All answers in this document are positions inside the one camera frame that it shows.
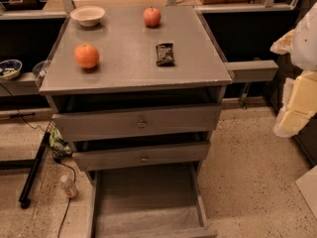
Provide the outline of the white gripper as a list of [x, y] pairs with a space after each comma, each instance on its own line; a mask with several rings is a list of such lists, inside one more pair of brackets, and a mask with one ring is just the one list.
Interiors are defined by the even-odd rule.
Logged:
[[275, 41], [270, 49], [278, 55], [290, 54], [294, 65], [304, 71], [287, 78], [273, 133], [281, 138], [297, 135], [317, 113], [317, 3], [292, 29]]

